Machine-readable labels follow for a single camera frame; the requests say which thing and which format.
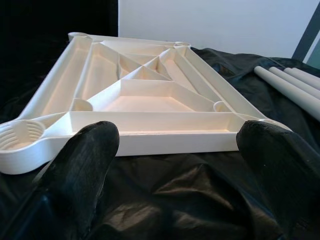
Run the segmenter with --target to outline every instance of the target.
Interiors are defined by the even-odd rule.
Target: white wall
[[[291,58],[319,0],[119,0],[119,37]]]

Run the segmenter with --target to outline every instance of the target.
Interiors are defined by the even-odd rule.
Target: circular socket
[[[45,126],[37,121],[17,120],[0,126],[0,152],[14,151],[31,145],[42,137]]]

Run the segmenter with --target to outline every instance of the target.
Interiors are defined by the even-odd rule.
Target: white 3d printed tray
[[[98,121],[119,130],[117,156],[236,151],[246,120],[267,119],[190,45],[72,32],[20,116],[0,125],[0,172],[52,160]]]

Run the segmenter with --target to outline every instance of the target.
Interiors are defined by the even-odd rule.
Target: black plastic sheet
[[[36,42],[32,44],[34,48],[39,47]],[[41,59],[24,62],[23,68],[16,65],[2,69],[4,81],[0,92],[3,95],[0,96],[5,96],[5,99],[0,116],[3,122],[18,116],[66,42],[56,41],[56,46],[42,44],[43,49],[55,49],[56,52],[52,49],[54,58],[50,54],[43,55]],[[263,114],[287,125],[309,144],[308,148],[313,148],[315,153],[320,152],[319,122],[256,76],[253,68],[257,65],[280,69],[297,67],[318,77],[320,71],[292,59],[233,55],[212,49],[193,50]],[[257,163],[262,160],[261,156],[255,158]],[[280,166],[275,159],[268,158],[271,170]],[[300,161],[307,165],[308,155],[301,157]],[[259,171],[255,172],[250,163],[252,161],[244,160],[239,152],[117,157],[106,175],[90,232],[81,237],[276,240],[293,233],[292,236],[298,239],[313,238],[314,233],[307,235],[313,232],[310,224],[295,235],[295,225],[289,224],[291,220],[286,221],[285,217],[280,220],[275,216],[277,211],[266,201],[266,196],[272,194],[285,199],[288,192],[265,191],[261,185],[264,181],[273,186],[290,184],[291,180],[301,176],[291,174],[287,178],[265,174],[263,179],[257,178]],[[288,164],[285,171],[294,173],[294,167],[294,164]],[[317,167],[312,170],[318,174]],[[0,174],[0,230],[32,190],[31,181],[38,171],[16,176]],[[301,198],[300,194],[299,191],[293,192],[290,197]],[[295,204],[299,209],[300,202]],[[316,204],[313,206],[304,210],[315,211]]]

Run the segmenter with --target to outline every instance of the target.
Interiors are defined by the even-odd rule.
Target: dark background
[[[118,0],[2,0],[0,16],[0,123],[19,115],[68,33],[118,36]]]

